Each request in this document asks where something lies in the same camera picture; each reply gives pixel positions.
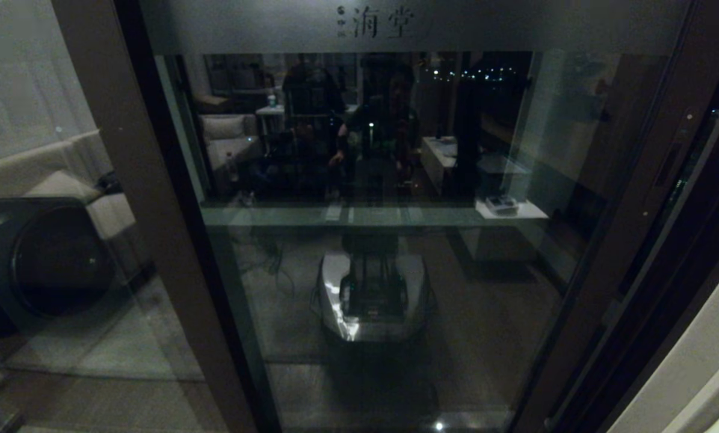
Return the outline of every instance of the dark metal frame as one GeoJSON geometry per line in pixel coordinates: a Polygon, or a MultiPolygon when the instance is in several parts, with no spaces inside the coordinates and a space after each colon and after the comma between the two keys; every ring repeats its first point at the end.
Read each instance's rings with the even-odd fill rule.
{"type": "MultiPolygon", "coordinates": [[[[126,0],[53,4],[93,117],[224,419],[233,429],[280,431],[271,413],[274,406],[262,403],[272,401],[270,388],[255,386],[242,349],[241,318],[230,311],[140,6],[126,0]],[[101,65],[106,65],[104,73],[101,65]]],[[[587,343],[670,190],[656,180],[675,178],[684,160],[714,88],[711,71],[719,72],[719,0],[696,2],[689,13],[673,65],[648,116],[632,176],[614,200],[613,217],[591,243],[587,263],[580,266],[585,271],[574,279],[578,289],[567,294],[512,431],[538,431],[574,375],[575,361],[587,356],[587,343]],[[688,114],[695,120],[684,123],[688,114]],[[675,155],[672,161],[670,154],[675,155]]],[[[656,277],[662,280],[665,275],[656,277]]],[[[608,412],[613,402],[602,401],[598,408],[598,414],[608,412]]]]}
{"type": "Polygon", "coordinates": [[[719,135],[669,236],[555,431],[611,425],[719,281],[719,135]]]}
{"type": "MultiPolygon", "coordinates": [[[[166,60],[167,63],[167,69],[170,69],[170,76],[172,75],[172,68],[169,65],[169,60],[166,60]]],[[[175,79],[175,88],[178,88],[178,90],[183,93],[183,96],[187,102],[188,105],[188,112],[189,115],[186,116],[186,118],[189,118],[193,123],[193,129],[197,132],[197,144],[198,149],[193,150],[194,152],[198,151],[200,158],[202,159],[202,171],[203,171],[203,177],[206,180],[206,188],[205,188],[205,195],[208,195],[208,197],[215,197],[217,195],[217,183],[214,178],[214,174],[212,172],[212,164],[210,163],[210,156],[207,152],[207,145],[208,143],[205,142],[205,135],[203,134],[203,125],[202,125],[202,119],[199,116],[199,112],[196,108],[196,103],[194,101],[194,93],[191,91],[191,83],[188,81],[188,71],[186,71],[185,68],[185,61],[183,60],[180,55],[177,55],[174,58],[174,69],[176,69],[174,77],[175,79]]]]}
{"type": "Polygon", "coordinates": [[[665,73],[664,85],[646,119],[643,151],[634,162],[632,178],[621,199],[616,200],[615,214],[606,233],[600,234],[599,243],[592,243],[596,250],[590,244],[587,273],[574,276],[573,290],[568,293],[568,298],[574,296],[573,302],[564,305],[536,360],[511,431],[538,431],[563,397],[566,382],[576,373],[579,367],[576,360],[589,355],[587,350],[592,348],[593,336],[611,301],[619,297],[621,280],[670,192],[671,183],[660,180],[676,178],[718,76],[719,0],[694,2],[665,73]]]}

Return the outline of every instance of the tile floor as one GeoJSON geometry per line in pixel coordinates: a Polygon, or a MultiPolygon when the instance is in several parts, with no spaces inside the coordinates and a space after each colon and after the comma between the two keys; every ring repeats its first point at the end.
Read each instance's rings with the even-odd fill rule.
{"type": "MultiPolygon", "coordinates": [[[[396,361],[378,366],[374,354],[361,353],[352,367],[335,367],[309,299],[319,260],[340,247],[340,236],[276,238],[286,276],[268,272],[268,253],[259,239],[238,244],[236,256],[288,430],[361,431],[434,420],[500,429],[511,416],[560,304],[557,291],[532,264],[474,262],[459,237],[445,231],[402,238],[401,249],[423,255],[436,293],[424,337],[396,361]]],[[[171,313],[147,308],[152,292],[145,290],[150,295],[140,295],[140,304],[168,357],[175,345],[183,345],[173,335],[180,328],[171,313]],[[164,337],[164,329],[172,331],[164,337]]],[[[20,408],[29,424],[26,433],[225,430],[203,381],[10,370],[0,400],[20,408]]]]}

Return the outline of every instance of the glass partition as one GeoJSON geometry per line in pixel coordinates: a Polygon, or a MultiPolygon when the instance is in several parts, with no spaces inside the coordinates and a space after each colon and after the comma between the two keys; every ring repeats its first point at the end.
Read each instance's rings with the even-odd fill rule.
{"type": "Polygon", "coordinates": [[[631,178],[685,5],[142,6],[284,430],[503,431],[631,178]]]}
{"type": "Polygon", "coordinates": [[[0,2],[0,431],[223,431],[48,0],[0,2]]]}

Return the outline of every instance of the speaker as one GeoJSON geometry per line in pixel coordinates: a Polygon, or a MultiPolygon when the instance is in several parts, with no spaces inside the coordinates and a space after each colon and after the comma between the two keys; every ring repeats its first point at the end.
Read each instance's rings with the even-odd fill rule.
{"type": "Polygon", "coordinates": [[[114,275],[81,202],[0,199],[0,308],[18,329],[87,310],[114,287],[114,275]]]}

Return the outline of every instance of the wall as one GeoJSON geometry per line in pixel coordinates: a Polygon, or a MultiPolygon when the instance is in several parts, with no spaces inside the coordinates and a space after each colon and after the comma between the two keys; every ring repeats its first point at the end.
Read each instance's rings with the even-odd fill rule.
{"type": "Polygon", "coordinates": [[[0,2],[0,158],[95,129],[51,0],[0,2]]]}
{"type": "Polygon", "coordinates": [[[719,284],[608,433],[704,431],[717,416],[719,284]]]}
{"type": "Polygon", "coordinates": [[[606,99],[598,95],[598,83],[612,83],[619,60],[618,54],[560,50],[534,57],[540,65],[531,68],[538,69],[538,75],[533,77],[529,109],[518,123],[511,155],[533,171],[532,183],[546,188],[544,194],[537,194],[536,204],[550,215],[568,206],[579,182],[606,99]],[[546,167],[535,170],[536,164],[546,167]]]}
{"type": "Polygon", "coordinates": [[[142,0],[150,43],[158,55],[183,55],[192,90],[210,94],[203,54],[296,52],[532,51],[636,52],[667,55],[687,0],[578,3],[555,0],[426,2],[404,35],[389,18],[398,2],[359,0],[142,0]],[[354,35],[359,10],[371,6],[378,32],[354,35]],[[338,22],[345,22],[340,27],[338,22]]]}

